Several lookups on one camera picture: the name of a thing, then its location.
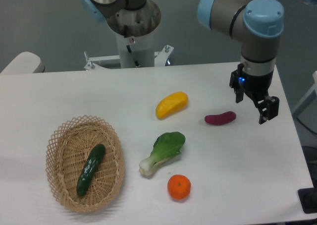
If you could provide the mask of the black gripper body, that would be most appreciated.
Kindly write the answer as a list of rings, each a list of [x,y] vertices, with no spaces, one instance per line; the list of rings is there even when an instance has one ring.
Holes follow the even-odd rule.
[[[243,100],[243,94],[248,96],[254,103],[258,103],[268,96],[273,71],[266,75],[254,76],[239,70],[239,102]]]

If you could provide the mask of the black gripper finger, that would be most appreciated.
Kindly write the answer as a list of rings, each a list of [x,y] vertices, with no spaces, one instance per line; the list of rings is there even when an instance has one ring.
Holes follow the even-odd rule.
[[[265,96],[260,101],[254,101],[255,107],[258,109],[260,117],[259,124],[263,124],[278,116],[279,98],[276,96]]]
[[[244,81],[242,72],[243,72],[244,64],[240,63],[237,65],[237,69],[233,72],[231,72],[230,75],[230,81],[229,81],[229,87],[234,90],[235,93],[235,102],[239,103],[243,100],[244,97],[244,91],[242,89],[242,86],[240,85],[241,82]]]

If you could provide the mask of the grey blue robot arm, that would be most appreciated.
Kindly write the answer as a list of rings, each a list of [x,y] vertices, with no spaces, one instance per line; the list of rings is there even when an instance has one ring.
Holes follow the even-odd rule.
[[[170,52],[166,46],[156,56],[153,34],[161,21],[159,7],[152,0],[80,0],[97,21],[106,21],[116,35],[122,68],[164,66]],[[279,98],[270,96],[280,36],[284,29],[284,8],[276,0],[200,0],[199,23],[242,44],[241,59],[231,73],[230,87],[236,102],[244,96],[258,109],[259,122],[275,118]]]

